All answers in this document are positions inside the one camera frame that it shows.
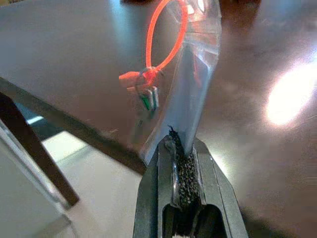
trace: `orange zip tie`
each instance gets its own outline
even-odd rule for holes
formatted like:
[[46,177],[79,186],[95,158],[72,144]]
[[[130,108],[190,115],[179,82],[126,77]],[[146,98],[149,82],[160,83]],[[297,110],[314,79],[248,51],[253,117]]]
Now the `orange zip tie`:
[[[162,12],[164,7],[170,1],[171,0],[162,0],[158,4],[158,6],[156,7],[156,9],[152,15],[149,29],[148,29],[147,41],[146,41],[146,67],[152,67],[152,65],[151,65],[152,41],[153,41],[153,34],[154,34],[156,22],[159,18],[160,13]],[[178,2],[180,4],[181,11],[182,11],[182,21],[181,21],[181,26],[180,26],[177,40],[174,44],[173,49],[168,54],[168,56],[163,60],[163,62],[160,63],[157,67],[153,67],[153,69],[150,69],[149,71],[147,71],[143,74],[143,76],[146,78],[148,84],[153,83],[153,80],[156,76],[156,73],[158,71],[162,70],[174,58],[174,56],[177,54],[177,52],[179,51],[179,49],[182,46],[182,43],[183,43],[183,40],[185,37],[185,33],[186,33],[188,14],[187,14],[187,7],[184,3],[184,0],[178,0]],[[137,76],[139,76],[139,74],[140,74],[140,72],[134,72],[134,71],[127,72],[125,74],[119,75],[119,80],[137,77]]]

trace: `wooden table leg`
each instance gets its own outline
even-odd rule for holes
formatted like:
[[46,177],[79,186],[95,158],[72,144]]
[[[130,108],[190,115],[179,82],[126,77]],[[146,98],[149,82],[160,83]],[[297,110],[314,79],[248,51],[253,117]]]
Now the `wooden table leg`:
[[25,118],[14,102],[2,93],[0,93],[0,119],[56,186],[69,205],[75,205],[79,201],[78,195],[43,148],[40,140],[26,123]]

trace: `table leg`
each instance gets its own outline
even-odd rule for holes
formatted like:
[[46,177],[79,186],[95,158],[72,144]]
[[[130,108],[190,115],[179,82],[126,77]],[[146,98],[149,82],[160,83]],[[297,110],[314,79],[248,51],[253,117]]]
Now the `table leg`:
[[34,131],[26,123],[14,102],[2,93],[0,93],[0,119],[56,186],[69,205],[75,205],[79,201],[78,195],[44,149]]

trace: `table surface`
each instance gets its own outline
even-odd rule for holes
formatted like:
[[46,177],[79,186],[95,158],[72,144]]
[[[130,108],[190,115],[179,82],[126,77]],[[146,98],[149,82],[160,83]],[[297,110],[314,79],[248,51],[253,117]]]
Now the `table surface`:
[[[287,72],[317,59],[317,2],[221,2],[221,53],[197,136],[232,183],[252,237],[312,237],[316,86],[288,123],[274,123],[267,108]],[[118,75],[144,67],[155,4],[34,0],[0,9],[0,91],[120,160],[135,115]],[[157,25],[155,63],[175,40],[169,18]],[[129,153],[122,162],[137,170]]]

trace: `white floor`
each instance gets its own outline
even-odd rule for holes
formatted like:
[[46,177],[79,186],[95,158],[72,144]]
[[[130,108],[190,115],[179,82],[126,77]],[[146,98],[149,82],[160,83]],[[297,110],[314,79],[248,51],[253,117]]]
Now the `white floor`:
[[141,176],[90,146],[74,148],[75,153],[59,158],[57,164],[80,202],[66,212],[72,229],[57,237],[131,238]]

